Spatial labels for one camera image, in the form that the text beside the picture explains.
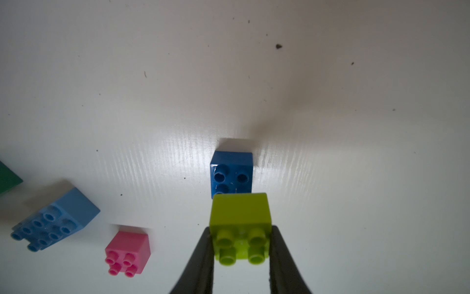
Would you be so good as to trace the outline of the dark blue lego brick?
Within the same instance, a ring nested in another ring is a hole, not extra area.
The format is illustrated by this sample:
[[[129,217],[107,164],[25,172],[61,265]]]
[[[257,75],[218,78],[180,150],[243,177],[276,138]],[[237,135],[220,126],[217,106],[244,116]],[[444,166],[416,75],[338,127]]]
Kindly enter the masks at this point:
[[[252,192],[253,154],[215,151],[210,162],[211,198]]]

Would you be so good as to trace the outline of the lime green lego brick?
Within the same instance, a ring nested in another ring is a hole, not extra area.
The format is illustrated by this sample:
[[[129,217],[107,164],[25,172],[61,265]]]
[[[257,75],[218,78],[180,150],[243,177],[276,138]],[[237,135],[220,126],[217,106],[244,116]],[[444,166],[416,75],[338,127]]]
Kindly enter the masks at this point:
[[[272,219],[266,193],[217,194],[209,230],[215,259],[229,267],[239,260],[260,265],[269,257]]]

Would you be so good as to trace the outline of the light blue lego brick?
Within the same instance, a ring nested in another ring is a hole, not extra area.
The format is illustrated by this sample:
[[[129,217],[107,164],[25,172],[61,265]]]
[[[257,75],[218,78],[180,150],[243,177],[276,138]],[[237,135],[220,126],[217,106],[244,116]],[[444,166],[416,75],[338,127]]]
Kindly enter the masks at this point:
[[[82,230],[99,213],[93,202],[73,188],[15,225],[11,238],[26,240],[29,251],[39,252]]]

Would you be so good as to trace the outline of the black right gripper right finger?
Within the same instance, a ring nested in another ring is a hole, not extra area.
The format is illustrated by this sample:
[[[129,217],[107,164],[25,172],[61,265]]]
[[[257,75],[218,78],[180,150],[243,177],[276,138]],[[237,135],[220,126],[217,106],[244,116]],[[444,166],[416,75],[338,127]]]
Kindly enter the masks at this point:
[[[272,227],[269,249],[270,292],[272,294],[311,294],[288,250],[279,228]]]

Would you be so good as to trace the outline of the pink lego brick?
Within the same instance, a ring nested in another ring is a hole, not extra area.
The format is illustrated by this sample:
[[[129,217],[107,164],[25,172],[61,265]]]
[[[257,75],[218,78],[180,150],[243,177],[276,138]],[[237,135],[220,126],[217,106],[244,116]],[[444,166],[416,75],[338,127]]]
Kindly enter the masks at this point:
[[[128,278],[142,274],[151,256],[149,236],[142,233],[119,231],[105,248],[108,273],[120,273]]]

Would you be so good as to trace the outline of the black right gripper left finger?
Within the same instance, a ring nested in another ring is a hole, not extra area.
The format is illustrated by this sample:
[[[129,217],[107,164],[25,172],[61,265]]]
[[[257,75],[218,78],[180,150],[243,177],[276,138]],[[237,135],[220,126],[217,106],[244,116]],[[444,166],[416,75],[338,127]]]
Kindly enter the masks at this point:
[[[214,246],[206,227],[171,294],[211,294],[214,280]]]

